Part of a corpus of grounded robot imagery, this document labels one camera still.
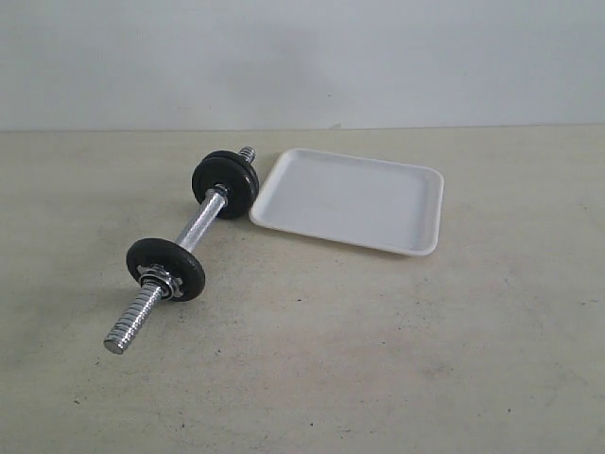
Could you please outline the black weight plate end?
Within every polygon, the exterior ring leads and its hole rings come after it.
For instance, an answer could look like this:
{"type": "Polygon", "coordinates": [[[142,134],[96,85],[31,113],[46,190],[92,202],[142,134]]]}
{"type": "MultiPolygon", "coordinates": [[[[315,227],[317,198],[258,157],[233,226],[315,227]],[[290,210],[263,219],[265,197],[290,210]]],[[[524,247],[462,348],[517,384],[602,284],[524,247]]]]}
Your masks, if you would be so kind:
{"type": "Polygon", "coordinates": [[[126,255],[127,269],[135,281],[142,282],[142,269],[160,267],[180,281],[177,294],[170,298],[186,302],[200,296],[206,276],[201,263],[192,253],[166,239],[148,237],[135,241],[126,255]]]}
{"type": "Polygon", "coordinates": [[[226,203],[218,212],[217,216],[221,218],[219,215],[227,207],[228,203],[228,189],[223,184],[216,182],[211,176],[210,170],[211,165],[209,163],[204,164],[202,160],[198,164],[192,177],[192,189],[199,203],[202,203],[211,191],[222,196],[226,203]]]}

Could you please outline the black weight plate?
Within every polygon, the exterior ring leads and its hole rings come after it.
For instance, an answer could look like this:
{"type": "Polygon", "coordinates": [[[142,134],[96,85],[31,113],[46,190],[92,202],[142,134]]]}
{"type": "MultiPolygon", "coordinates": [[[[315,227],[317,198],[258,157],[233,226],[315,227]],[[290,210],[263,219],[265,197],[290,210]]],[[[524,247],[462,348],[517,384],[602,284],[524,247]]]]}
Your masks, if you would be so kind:
{"type": "Polygon", "coordinates": [[[211,165],[211,176],[228,189],[227,207],[221,218],[240,218],[247,215],[259,192],[257,173],[243,154],[218,150],[203,159],[211,165]]]}

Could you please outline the chrome threaded dumbbell bar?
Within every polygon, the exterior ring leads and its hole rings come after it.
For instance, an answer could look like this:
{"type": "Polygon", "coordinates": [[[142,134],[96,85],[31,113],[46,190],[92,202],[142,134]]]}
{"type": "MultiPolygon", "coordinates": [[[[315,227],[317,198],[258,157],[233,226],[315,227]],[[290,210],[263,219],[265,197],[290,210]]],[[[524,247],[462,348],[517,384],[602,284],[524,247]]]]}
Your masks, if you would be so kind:
{"type": "MultiPolygon", "coordinates": [[[[256,157],[256,152],[252,147],[243,147],[237,153],[243,154],[251,164],[256,157]]],[[[199,207],[196,214],[191,217],[176,239],[169,241],[178,244],[189,253],[194,254],[194,250],[199,245],[204,234],[206,234],[212,223],[219,218],[217,216],[218,212],[225,203],[226,201],[222,196],[211,191],[202,203],[198,202],[199,207]]],[[[136,297],[120,315],[105,337],[103,341],[105,348],[113,354],[123,354],[138,335],[152,309],[161,301],[175,302],[163,300],[159,287],[140,285],[136,297]]]]}

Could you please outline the white plastic tray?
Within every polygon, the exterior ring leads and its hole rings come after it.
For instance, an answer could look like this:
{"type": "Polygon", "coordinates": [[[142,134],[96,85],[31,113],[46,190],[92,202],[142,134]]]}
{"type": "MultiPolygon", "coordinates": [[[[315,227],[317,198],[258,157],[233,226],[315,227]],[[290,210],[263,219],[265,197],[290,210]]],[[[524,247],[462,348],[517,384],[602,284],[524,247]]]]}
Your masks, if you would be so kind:
{"type": "Polygon", "coordinates": [[[444,178],[412,164],[307,148],[280,154],[250,211],[253,224],[405,256],[438,245],[444,178]]]}

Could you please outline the chrome star collar nut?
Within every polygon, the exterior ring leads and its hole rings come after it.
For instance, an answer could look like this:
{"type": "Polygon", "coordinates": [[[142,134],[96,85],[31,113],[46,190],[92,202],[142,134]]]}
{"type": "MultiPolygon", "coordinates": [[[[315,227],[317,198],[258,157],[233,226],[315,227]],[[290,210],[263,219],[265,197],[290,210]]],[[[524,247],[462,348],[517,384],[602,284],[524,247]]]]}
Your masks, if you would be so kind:
{"type": "Polygon", "coordinates": [[[160,288],[163,300],[174,300],[183,296],[183,281],[180,277],[173,276],[163,266],[153,264],[149,266],[139,265],[139,284],[154,285],[160,288]]]}

